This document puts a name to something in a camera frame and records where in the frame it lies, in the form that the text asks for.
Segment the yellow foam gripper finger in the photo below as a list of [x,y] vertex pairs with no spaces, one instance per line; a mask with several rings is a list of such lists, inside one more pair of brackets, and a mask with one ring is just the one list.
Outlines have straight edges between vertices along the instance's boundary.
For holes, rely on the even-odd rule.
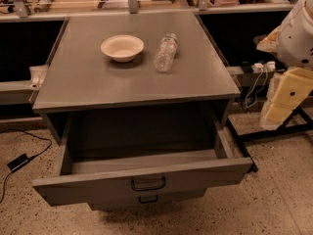
[[279,32],[280,28],[277,26],[256,45],[256,49],[262,52],[276,53]]
[[282,125],[313,91],[313,70],[290,67],[270,80],[263,105],[263,124]]

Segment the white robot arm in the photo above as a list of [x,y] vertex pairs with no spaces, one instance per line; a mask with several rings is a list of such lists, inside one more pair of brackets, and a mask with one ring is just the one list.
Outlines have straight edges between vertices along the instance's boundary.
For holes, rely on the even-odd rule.
[[313,0],[298,0],[281,24],[256,46],[288,69],[270,80],[260,126],[275,130],[313,91]]

